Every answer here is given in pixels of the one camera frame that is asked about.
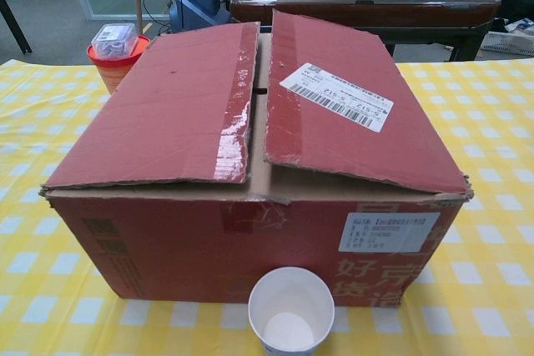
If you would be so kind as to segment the red cardboard box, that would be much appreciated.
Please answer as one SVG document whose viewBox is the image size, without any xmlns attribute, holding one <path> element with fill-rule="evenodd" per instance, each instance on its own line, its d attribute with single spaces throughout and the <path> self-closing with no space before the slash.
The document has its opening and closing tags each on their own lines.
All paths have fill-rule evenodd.
<svg viewBox="0 0 534 356">
<path fill-rule="evenodd" d="M 306 268 L 395 307 L 473 192 L 382 41 L 274 12 L 154 40 L 43 185 L 123 298 L 243 303 Z"/>
</svg>

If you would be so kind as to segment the clear plastic container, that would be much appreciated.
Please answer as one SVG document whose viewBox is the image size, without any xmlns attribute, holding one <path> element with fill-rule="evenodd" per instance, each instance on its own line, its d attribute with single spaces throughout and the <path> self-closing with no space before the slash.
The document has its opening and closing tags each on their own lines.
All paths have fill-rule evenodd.
<svg viewBox="0 0 534 356">
<path fill-rule="evenodd" d="M 129 57 L 138 40 L 133 23 L 110 23 L 100 28 L 91 43 L 98 58 L 118 59 Z"/>
</svg>

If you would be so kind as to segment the white paper cup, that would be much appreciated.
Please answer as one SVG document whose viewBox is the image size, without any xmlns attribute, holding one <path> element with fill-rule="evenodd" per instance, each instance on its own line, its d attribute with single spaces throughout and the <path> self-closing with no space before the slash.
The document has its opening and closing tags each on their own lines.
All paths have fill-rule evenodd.
<svg viewBox="0 0 534 356">
<path fill-rule="evenodd" d="M 335 303 L 319 276 L 304 268 L 283 267 L 255 284 L 248 317 L 266 356 L 313 356 L 330 334 Z"/>
</svg>

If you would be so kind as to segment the orange plastic cup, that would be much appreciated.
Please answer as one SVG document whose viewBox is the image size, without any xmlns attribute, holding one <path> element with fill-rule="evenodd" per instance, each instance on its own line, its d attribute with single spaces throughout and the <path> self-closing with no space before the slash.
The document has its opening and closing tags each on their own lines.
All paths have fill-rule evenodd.
<svg viewBox="0 0 534 356">
<path fill-rule="evenodd" d="M 149 38 L 139 35 L 139 40 L 131 55 L 125 58 L 101 59 L 93 50 L 92 45 L 88 46 L 86 54 L 98 70 L 108 92 L 112 94 L 150 43 L 151 40 Z"/>
</svg>

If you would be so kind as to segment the brown wooden mahjong table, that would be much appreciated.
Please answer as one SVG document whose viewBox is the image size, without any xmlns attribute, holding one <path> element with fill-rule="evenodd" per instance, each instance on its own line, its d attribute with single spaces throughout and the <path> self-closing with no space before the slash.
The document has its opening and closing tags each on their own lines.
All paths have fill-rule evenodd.
<svg viewBox="0 0 534 356">
<path fill-rule="evenodd" d="M 379 36 L 397 44 L 439 43 L 452 48 L 452 62 L 472 61 L 501 0 L 230 0 L 232 18 L 272 26 L 272 12 L 305 15 Z"/>
</svg>

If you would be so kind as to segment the yellow checked tablecloth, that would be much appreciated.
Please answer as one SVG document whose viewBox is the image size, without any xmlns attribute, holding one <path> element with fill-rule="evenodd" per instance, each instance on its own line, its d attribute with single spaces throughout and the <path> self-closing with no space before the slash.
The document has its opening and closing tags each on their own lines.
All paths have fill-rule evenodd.
<svg viewBox="0 0 534 356">
<path fill-rule="evenodd" d="M 534 59 L 402 63 L 474 198 L 391 308 L 314 356 L 534 356 Z M 0 65 L 0 356 L 264 356 L 244 305 L 124 300 L 39 194 L 108 100 L 91 66 Z"/>
</svg>

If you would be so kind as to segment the white plastic basket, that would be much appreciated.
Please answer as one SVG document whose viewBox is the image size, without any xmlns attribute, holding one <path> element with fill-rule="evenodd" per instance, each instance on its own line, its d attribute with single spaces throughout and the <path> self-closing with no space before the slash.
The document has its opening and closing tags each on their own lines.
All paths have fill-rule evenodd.
<svg viewBox="0 0 534 356">
<path fill-rule="evenodd" d="M 481 49 L 534 57 L 534 36 L 488 32 L 481 43 Z"/>
</svg>

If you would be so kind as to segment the black table leg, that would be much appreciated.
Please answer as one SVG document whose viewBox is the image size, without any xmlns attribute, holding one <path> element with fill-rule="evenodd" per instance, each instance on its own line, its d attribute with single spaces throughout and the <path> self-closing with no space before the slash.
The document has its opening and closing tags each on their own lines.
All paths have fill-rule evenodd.
<svg viewBox="0 0 534 356">
<path fill-rule="evenodd" d="M 28 40 L 23 34 L 22 29 L 20 28 L 17 19 L 13 15 L 11 8 L 9 7 L 6 0 L 0 0 L 0 13 L 3 16 L 5 23 L 8 25 L 9 30 L 11 31 L 13 37 L 15 38 L 18 46 L 20 47 L 23 54 L 32 53 Z"/>
</svg>

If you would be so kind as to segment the black bag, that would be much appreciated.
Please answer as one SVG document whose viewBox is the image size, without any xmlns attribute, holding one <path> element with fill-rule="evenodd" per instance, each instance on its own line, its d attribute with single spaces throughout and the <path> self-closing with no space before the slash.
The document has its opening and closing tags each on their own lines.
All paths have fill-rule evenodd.
<svg viewBox="0 0 534 356">
<path fill-rule="evenodd" d="M 514 25 L 512 30 L 532 30 L 534 32 L 534 0 L 501 0 L 496 14 L 494 28 L 499 33 L 507 33 L 506 25 Z"/>
</svg>

